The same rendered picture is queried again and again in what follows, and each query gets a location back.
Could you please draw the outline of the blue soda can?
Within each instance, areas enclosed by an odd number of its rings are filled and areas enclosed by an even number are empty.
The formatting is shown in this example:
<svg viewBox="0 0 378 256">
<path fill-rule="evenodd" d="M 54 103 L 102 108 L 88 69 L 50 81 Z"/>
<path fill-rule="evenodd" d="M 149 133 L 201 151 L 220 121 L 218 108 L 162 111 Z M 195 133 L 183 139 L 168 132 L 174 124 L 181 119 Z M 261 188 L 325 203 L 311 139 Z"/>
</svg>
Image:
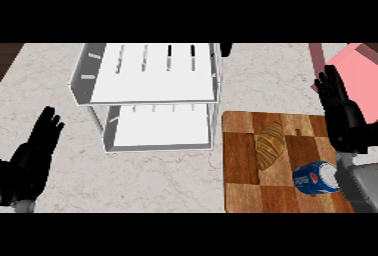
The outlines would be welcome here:
<svg viewBox="0 0 378 256">
<path fill-rule="evenodd" d="M 292 182 L 298 191 L 307 195 L 338 192 L 335 173 L 336 167 L 326 161 L 316 161 L 298 167 L 292 172 Z"/>
</svg>

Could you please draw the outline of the dark brown wooden panel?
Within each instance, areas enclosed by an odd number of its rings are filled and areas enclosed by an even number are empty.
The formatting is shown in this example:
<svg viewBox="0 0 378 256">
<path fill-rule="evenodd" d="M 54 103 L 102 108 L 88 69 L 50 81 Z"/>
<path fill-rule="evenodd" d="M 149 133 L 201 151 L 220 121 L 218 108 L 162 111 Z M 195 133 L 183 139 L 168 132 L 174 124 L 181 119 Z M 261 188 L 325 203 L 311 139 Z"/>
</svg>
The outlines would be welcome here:
<svg viewBox="0 0 378 256">
<path fill-rule="evenodd" d="M 0 43 L 0 81 L 23 47 L 22 43 Z"/>
</svg>

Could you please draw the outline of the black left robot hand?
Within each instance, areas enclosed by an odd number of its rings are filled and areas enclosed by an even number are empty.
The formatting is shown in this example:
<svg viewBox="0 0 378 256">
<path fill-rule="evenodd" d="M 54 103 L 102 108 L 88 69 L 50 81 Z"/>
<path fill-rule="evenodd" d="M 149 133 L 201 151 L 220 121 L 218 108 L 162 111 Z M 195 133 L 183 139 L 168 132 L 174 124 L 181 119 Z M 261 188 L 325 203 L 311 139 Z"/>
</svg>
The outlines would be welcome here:
<svg viewBox="0 0 378 256">
<path fill-rule="evenodd" d="M 47 106 L 35 121 L 28 141 L 22 143 L 9 161 L 0 159 L 0 206 L 34 201 L 41 195 L 65 123 Z"/>
</svg>

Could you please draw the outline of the brown wooden cutting board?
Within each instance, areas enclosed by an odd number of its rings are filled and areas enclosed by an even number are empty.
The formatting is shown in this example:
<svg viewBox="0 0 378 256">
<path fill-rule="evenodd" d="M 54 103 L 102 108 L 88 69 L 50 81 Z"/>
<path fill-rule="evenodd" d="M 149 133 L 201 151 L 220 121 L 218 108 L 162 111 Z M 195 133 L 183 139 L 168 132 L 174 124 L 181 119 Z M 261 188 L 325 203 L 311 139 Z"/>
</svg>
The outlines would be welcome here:
<svg viewBox="0 0 378 256">
<path fill-rule="evenodd" d="M 257 164 L 257 136 L 271 123 L 283 126 L 283 152 L 273 165 Z M 292 171 L 317 160 L 336 162 L 320 115 L 226 111 L 221 115 L 224 210 L 229 213 L 350 213 L 339 192 L 305 195 Z"/>
</svg>

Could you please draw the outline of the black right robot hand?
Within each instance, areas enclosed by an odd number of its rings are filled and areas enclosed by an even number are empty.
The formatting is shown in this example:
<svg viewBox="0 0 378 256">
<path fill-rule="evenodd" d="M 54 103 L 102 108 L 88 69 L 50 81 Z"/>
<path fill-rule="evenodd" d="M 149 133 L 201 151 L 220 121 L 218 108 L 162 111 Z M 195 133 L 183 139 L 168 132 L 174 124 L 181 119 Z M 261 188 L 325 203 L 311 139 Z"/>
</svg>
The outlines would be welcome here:
<svg viewBox="0 0 378 256">
<path fill-rule="evenodd" d="M 378 146 L 378 121 L 366 123 L 333 65 L 325 66 L 314 85 L 325 111 L 328 139 L 335 151 L 366 154 L 367 148 Z"/>
</svg>

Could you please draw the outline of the brown croissant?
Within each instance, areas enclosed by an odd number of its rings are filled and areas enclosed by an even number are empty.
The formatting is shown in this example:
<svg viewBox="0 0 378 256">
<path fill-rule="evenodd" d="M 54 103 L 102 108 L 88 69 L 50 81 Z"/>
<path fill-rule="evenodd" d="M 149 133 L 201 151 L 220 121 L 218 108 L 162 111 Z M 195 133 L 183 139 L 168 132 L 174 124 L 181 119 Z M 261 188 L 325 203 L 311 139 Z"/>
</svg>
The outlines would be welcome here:
<svg viewBox="0 0 378 256">
<path fill-rule="evenodd" d="M 282 123 L 274 121 L 257 136 L 257 165 L 264 171 L 280 157 L 285 149 L 285 134 Z"/>
</svg>

